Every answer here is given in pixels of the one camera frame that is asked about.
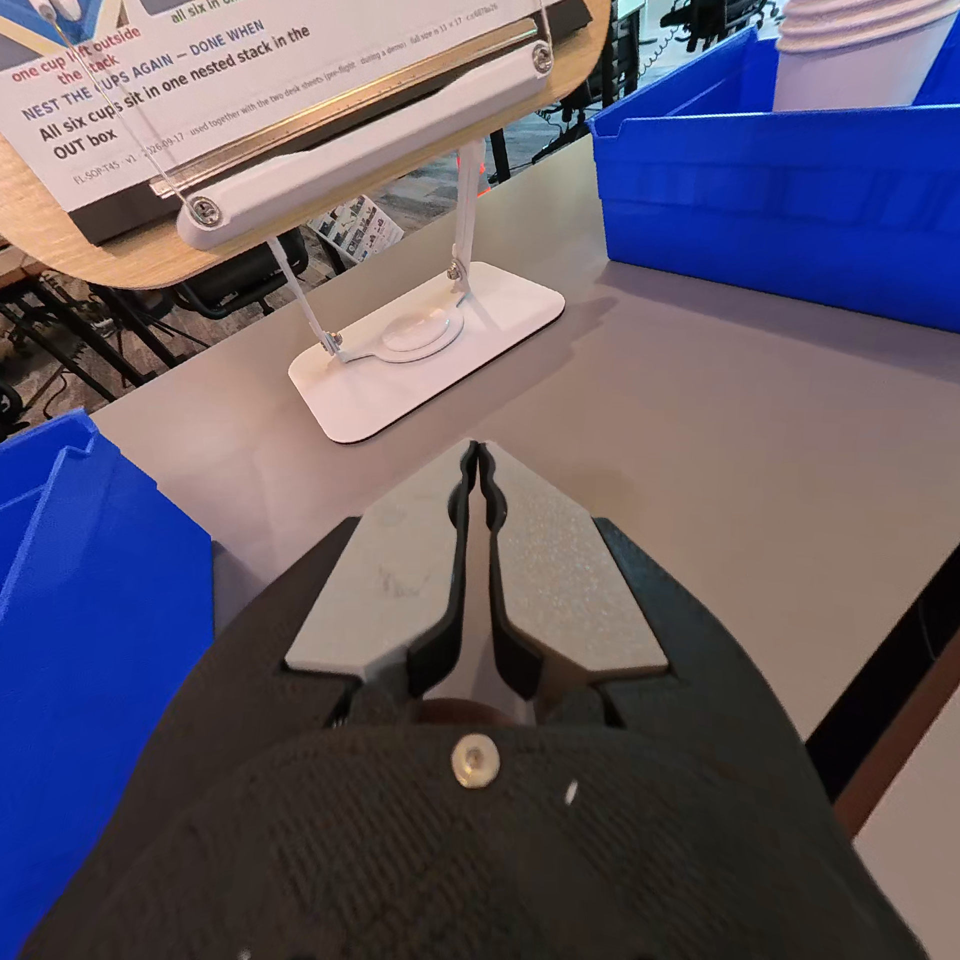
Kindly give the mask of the black mesh office chair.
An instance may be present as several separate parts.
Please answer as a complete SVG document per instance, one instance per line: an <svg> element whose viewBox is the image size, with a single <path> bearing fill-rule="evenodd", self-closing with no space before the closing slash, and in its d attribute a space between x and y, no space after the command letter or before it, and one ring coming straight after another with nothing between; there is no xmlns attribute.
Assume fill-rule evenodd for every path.
<svg viewBox="0 0 960 960"><path fill-rule="evenodd" d="M271 313L266 298L287 283L277 255L263 243L175 284L168 293L176 306L222 321L248 306Z"/></svg>

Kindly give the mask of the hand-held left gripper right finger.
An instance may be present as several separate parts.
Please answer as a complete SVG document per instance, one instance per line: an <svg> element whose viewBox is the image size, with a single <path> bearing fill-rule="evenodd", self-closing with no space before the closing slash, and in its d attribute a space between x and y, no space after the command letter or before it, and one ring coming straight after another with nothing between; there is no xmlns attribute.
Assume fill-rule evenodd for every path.
<svg viewBox="0 0 960 960"><path fill-rule="evenodd" d="M667 655L586 508L480 445L494 660L521 698L663 675Z"/></svg>

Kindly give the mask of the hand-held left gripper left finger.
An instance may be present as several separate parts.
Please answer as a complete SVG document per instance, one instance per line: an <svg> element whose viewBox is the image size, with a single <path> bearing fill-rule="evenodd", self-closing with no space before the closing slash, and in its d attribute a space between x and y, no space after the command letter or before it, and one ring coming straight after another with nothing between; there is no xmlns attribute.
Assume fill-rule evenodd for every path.
<svg viewBox="0 0 960 960"><path fill-rule="evenodd" d="M361 516L285 655L294 671L369 684L405 668L410 694L460 658L476 441L461 440Z"/></svg>

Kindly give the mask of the printed instruction sheet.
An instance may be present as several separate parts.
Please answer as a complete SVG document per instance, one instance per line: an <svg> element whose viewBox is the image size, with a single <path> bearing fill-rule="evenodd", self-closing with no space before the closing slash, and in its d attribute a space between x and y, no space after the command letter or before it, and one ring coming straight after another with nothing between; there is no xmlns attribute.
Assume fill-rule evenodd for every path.
<svg viewBox="0 0 960 960"><path fill-rule="evenodd" d="M67 212L534 15L533 1L3 1L1 129Z"/></svg>

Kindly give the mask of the nested stack of cups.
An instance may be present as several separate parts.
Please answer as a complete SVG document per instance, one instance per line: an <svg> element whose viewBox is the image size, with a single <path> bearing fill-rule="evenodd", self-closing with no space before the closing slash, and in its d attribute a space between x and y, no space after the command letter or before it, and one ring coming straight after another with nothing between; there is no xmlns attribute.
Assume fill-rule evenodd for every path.
<svg viewBox="0 0 960 960"><path fill-rule="evenodd" d="M773 111L913 103L958 18L957 1L791 1L778 28Z"/></svg>

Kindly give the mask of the blue plastic bin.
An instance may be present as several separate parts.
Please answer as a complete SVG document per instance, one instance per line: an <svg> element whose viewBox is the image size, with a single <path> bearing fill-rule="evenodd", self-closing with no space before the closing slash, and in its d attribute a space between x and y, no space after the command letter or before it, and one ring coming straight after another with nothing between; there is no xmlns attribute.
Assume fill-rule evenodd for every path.
<svg viewBox="0 0 960 960"><path fill-rule="evenodd" d="M959 330L959 59L909 106L776 113L742 30L587 125L610 260Z"/></svg>
<svg viewBox="0 0 960 960"><path fill-rule="evenodd" d="M1 956L17 957L214 640L210 534L81 409L1 446Z"/></svg>

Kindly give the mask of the white floor sign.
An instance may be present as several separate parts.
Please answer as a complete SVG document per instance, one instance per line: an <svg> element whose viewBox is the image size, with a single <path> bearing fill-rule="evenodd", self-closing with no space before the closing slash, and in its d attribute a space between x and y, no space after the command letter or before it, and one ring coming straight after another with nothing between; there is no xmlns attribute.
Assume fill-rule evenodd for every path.
<svg viewBox="0 0 960 960"><path fill-rule="evenodd" d="M404 230L366 195L336 206L306 226L348 267L399 244L404 237Z"/></svg>

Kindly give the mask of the wooden document stand white base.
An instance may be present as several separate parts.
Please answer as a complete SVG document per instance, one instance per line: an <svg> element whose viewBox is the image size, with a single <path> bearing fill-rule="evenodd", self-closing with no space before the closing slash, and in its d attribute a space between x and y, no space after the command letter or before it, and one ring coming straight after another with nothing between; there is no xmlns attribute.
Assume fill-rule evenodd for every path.
<svg viewBox="0 0 960 960"><path fill-rule="evenodd" d="M63 210L2 135L2 233L85 282L163 363L135 292L169 288L268 243L315 343L289 377L331 441L364 441L554 322L561 294L475 261L486 137L570 94L607 39L612 2L534 14L391 71L78 210ZM458 153L443 270L365 317L319 320L299 281L299 227L434 157Z"/></svg>

